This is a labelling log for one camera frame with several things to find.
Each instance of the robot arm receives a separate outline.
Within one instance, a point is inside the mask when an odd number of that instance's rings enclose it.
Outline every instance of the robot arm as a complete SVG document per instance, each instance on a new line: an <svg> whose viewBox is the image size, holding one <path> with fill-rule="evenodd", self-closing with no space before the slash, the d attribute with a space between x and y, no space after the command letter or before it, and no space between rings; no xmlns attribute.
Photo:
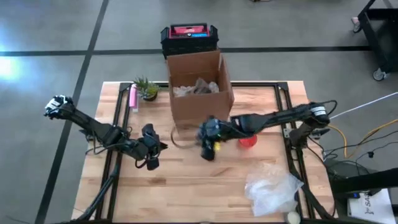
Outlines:
<svg viewBox="0 0 398 224"><path fill-rule="evenodd" d="M70 97L63 95L53 97L45 107L44 116L50 119L65 119L82 127L87 133L93 133L103 147L113 147L137 161L145 160L148 170L159 166L158 156L167 145L160 142L152 124L146 124L142 129L142 138L130 139L129 132L119 126L103 124L79 111L73 105Z"/></svg>
<svg viewBox="0 0 398 224"><path fill-rule="evenodd" d="M253 113L232 116L230 122L210 118L201 125L198 133L202 146L201 156L212 161L215 158L216 142L250 138L264 128L295 121L303 121L303 124L289 133L292 147L305 144L306 138L315 128L324 128L330 122L325 107L321 103L313 102L269 114Z"/></svg>

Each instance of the wooden table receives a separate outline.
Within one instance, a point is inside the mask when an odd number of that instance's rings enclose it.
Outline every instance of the wooden table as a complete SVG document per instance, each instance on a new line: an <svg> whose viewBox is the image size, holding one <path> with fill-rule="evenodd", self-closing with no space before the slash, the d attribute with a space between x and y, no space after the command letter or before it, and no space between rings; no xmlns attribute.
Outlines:
<svg viewBox="0 0 398 224"><path fill-rule="evenodd" d="M303 82L288 84L293 106L308 103ZM99 122L112 123L118 89L119 83L103 83L95 116ZM277 111L273 88L234 87L233 91L235 102L231 115ZM171 143L170 131L174 122L167 91L160 91L155 102L140 101L139 112L130 113L131 137L140 137L141 128L147 123L154 124L161 141L168 144L169 148L162 152L160 167L154 171L136 169L135 160L123 156L114 222L283 221L281 213L254 217L251 201L244 197L246 176L256 162L280 164L287 169L280 126L263 130L258 135L257 144L250 150L238 149L237 140L222 143L216 160L208 162L200 157L199 147L179 149ZM309 145L321 156L317 145L312 142ZM309 150L303 153L311 191L331 213L333 196L326 170ZM86 156L72 218L81 215L79 210L85 210L98 193L105 157L106 153ZM300 196L303 213L307 217L302 192ZM108 207L108 198L104 207Z"/></svg>

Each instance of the cardboard box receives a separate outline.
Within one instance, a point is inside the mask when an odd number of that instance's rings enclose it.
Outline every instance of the cardboard box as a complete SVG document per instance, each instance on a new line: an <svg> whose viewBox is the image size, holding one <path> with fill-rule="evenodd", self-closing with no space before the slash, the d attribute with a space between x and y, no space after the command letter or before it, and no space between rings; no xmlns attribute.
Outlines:
<svg viewBox="0 0 398 224"><path fill-rule="evenodd" d="M209 116L226 120L234 102L226 62L219 50L167 57L170 106L176 125L201 124ZM195 86L198 78L216 82L219 93L174 97L173 87Z"/></svg>

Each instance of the red and black container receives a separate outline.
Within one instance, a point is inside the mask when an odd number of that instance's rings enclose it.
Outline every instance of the red and black container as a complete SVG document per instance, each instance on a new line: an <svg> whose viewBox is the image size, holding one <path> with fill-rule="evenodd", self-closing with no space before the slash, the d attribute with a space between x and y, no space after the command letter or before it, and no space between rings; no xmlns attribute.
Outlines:
<svg viewBox="0 0 398 224"><path fill-rule="evenodd" d="M217 49L218 33L206 23L174 24L161 32L163 56L207 52Z"/></svg>

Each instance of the red cup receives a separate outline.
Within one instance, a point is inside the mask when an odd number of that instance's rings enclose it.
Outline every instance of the red cup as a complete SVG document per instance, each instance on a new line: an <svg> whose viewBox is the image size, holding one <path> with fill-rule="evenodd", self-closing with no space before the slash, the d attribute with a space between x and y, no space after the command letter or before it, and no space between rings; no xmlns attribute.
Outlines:
<svg viewBox="0 0 398 224"><path fill-rule="evenodd" d="M241 147L244 149L249 149L253 147L257 143L257 136L254 135L253 137L250 138L245 138L245 139L239 139L238 140Z"/></svg>

